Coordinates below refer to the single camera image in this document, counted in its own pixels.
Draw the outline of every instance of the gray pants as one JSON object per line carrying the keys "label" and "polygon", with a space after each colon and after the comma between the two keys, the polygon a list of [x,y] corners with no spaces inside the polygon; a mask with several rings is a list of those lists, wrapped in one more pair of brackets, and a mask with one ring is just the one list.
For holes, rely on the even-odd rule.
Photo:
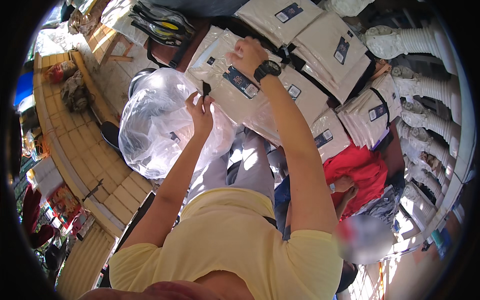
{"label": "gray pants", "polygon": [[[242,162],[232,188],[250,189],[270,198],[274,203],[274,178],[270,170],[264,139],[254,131],[249,131],[243,145]],[[227,187],[227,155],[212,161],[195,180],[187,197],[187,203],[205,191]]]}

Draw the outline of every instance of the yellow t-shirt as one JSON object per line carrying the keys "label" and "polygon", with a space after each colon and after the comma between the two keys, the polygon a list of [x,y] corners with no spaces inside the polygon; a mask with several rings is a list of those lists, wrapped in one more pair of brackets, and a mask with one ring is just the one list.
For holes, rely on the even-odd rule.
{"label": "yellow t-shirt", "polygon": [[262,216],[274,213],[270,199],[258,192],[204,192],[185,206],[163,247],[136,244],[114,254],[111,285],[141,292],[158,281],[195,281],[224,270],[242,278],[257,300],[331,300],[343,262],[331,234],[296,230],[284,241]]}

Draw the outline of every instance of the stack of packaged shirts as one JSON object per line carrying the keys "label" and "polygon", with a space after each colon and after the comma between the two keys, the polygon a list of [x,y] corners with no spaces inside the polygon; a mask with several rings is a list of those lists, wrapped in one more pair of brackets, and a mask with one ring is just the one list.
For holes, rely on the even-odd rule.
{"label": "stack of packaged shirts", "polygon": [[[318,116],[328,109],[327,95],[293,68],[286,66],[278,78],[297,104],[308,126],[312,125]],[[246,118],[243,124],[258,132],[271,143],[277,146],[281,145],[269,102],[262,105],[255,114]]]}
{"label": "stack of packaged shirts", "polygon": [[[378,91],[382,99],[371,88]],[[367,145],[372,149],[382,137],[387,124],[402,112],[400,96],[392,76],[389,73],[380,75],[367,84],[358,97],[337,107],[336,112],[354,144],[359,147]]]}
{"label": "stack of packaged shirts", "polygon": [[323,162],[350,146],[350,139],[331,108],[310,126],[310,130]]}
{"label": "stack of packaged shirts", "polygon": [[292,43],[303,70],[342,103],[370,64],[367,48],[334,12],[323,12]]}
{"label": "stack of packaged shirts", "polygon": [[290,44],[322,12],[310,0],[250,0],[235,16],[281,47]]}
{"label": "stack of packaged shirts", "polygon": [[[240,39],[228,29],[212,26],[197,48],[185,72],[195,87],[202,91],[202,81],[210,84],[210,96],[235,124],[242,124],[246,117],[255,113],[267,98],[258,83],[236,70],[226,58],[234,51]],[[267,50],[268,59],[280,64],[281,58]]]}

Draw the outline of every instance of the black wristwatch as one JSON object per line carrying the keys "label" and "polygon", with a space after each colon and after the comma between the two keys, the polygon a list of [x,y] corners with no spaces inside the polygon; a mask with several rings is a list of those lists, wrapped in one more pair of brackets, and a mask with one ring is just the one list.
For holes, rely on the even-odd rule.
{"label": "black wristwatch", "polygon": [[272,74],[273,76],[279,76],[282,70],[280,66],[271,60],[264,60],[260,66],[253,73],[253,77],[260,83],[260,80],[267,76],[267,74]]}

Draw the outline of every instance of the hand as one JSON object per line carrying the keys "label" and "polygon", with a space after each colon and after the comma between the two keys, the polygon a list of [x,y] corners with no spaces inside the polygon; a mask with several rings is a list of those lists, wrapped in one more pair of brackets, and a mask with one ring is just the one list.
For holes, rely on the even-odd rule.
{"label": "hand", "polygon": [[247,36],[244,40],[239,40],[235,44],[235,52],[227,53],[226,57],[231,61],[232,65],[247,77],[253,78],[253,73],[262,64],[264,60],[268,60],[268,54],[260,45],[258,39]]}
{"label": "hand", "polygon": [[336,192],[345,192],[349,188],[351,188],[354,184],[352,178],[348,176],[342,176],[337,179],[335,182],[335,191]]}
{"label": "hand", "polygon": [[348,202],[350,200],[352,200],[353,198],[355,198],[355,196],[357,195],[359,189],[357,186],[352,186],[351,188],[348,189],[348,191],[343,194],[343,201],[345,202]]}
{"label": "hand", "polygon": [[204,97],[201,96],[198,99],[197,105],[195,105],[193,104],[193,99],[197,94],[198,92],[191,94],[187,100],[185,100],[185,105],[193,119],[193,135],[206,140],[213,128],[213,117],[212,112],[210,111],[210,104],[215,100],[209,96],[204,100]]}

